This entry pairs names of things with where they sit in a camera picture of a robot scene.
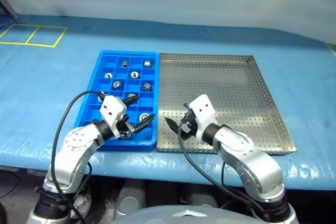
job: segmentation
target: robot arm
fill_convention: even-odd
[[[94,120],[84,127],[71,130],[65,137],[60,152],[55,157],[55,176],[64,200],[52,179],[51,166],[44,180],[42,192],[35,208],[30,212],[26,223],[66,223],[71,210],[69,201],[80,187],[89,158],[104,144],[105,140],[114,138],[128,139],[148,126],[155,115],[146,117],[138,126],[127,120],[127,106],[139,97],[120,100],[112,95],[103,96],[100,109],[103,120]]]
[[[215,110],[207,95],[203,94],[185,106],[188,112],[182,122],[190,131],[182,132],[183,140],[195,136],[197,140],[213,146],[223,161],[239,174],[247,194],[269,213],[265,219],[262,212],[254,209],[255,217],[271,223],[298,223],[293,208],[286,200],[278,163],[258,150],[247,135],[227,125],[218,126]],[[168,118],[166,121],[178,133],[177,124]]]

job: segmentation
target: blue tablecloth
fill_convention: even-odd
[[[102,50],[253,55],[298,149],[275,157],[287,188],[336,189],[336,55],[325,43],[252,28],[48,16],[19,16],[17,23],[68,29],[55,48],[0,45],[0,165],[48,168],[60,117],[86,89]],[[9,25],[0,16],[0,34]],[[19,39],[20,33],[13,36]],[[54,41],[55,31],[42,29],[35,36],[37,42]],[[69,114],[60,142],[79,106]],[[191,156],[220,180],[218,155]],[[99,175],[207,183],[180,153],[98,152],[90,161]],[[241,185],[229,167],[225,182]]]

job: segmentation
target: yellow tape line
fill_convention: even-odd
[[[336,56],[336,52],[331,48],[331,46],[327,42],[325,42],[325,44],[327,47],[329,47],[330,51]]]
[[[64,36],[65,32],[68,30],[67,27],[62,27],[62,26],[43,26],[43,25],[26,25],[26,24],[11,24],[1,35],[0,39],[14,26],[28,26],[28,27],[36,27],[36,29],[29,35],[29,37],[26,39],[25,42],[10,42],[10,41],[0,41],[0,44],[5,44],[5,45],[25,45],[25,46],[36,46],[36,47],[51,47],[55,48],[59,41],[62,39]],[[56,29],[63,29],[63,32],[61,35],[57,38],[55,43],[53,45],[48,45],[48,44],[36,44],[36,43],[29,43],[29,41],[32,39],[32,37],[37,33],[38,29],[40,27],[45,27],[45,28],[56,28]]]

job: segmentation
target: perforated metal tray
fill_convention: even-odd
[[[219,124],[249,135],[269,154],[287,154],[296,147],[262,78],[253,56],[160,54],[159,151],[180,151],[177,135],[164,117],[177,123],[183,103],[207,94]],[[195,138],[185,142],[189,152],[213,152]]]

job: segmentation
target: metal nut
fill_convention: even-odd
[[[145,118],[147,118],[149,116],[148,113],[142,113],[140,116],[139,116],[139,121],[141,122],[142,120],[144,120]]]
[[[132,132],[129,130],[126,130],[120,134],[121,139],[127,140],[132,137]]]
[[[144,92],[149,92],[149,91],[151,91],[152,86],[151,86],[148,82],[146,82],[146,83],[144,83],[144,85],[141,87],[141,89],[142,89],[142,91],[144,91]]]
[[[145,62],[143,63],[143,66],[145,68],[150,68],[152,66],[151,61],[150,60],[145,60]]]
[[[98,97],[97,100],[98,100],[98,102],[103,102],[103,101],[100,99],[100,97]]]
[[[113,88],[116,90],[122,90],[123,86],[122,86],[122,82],[121,81],[115,81],[113,83]]]
[[[129,93],[129,94],[127,95],[127,98],[129,98],[129,97],[136,97],[136,96],[137,96],[136,94]]]
[[[131,72],[130,76],[131,76],[132,79],[136,79],[136,78],[139,78],[139,73],[136,72],[136,71],[133,71],[133,72]]]
[[[122,68],[128,67],[128,61],[127,60],[123,60],[122,63],[121,63],[121,67]]]
[[[112,73],[106,73],[106,74],[105,74],[105,78],[109,78],[109,79],[110,79],[110,78],[112,78],[112,77],[113,77],[113,74],[112,74]]]

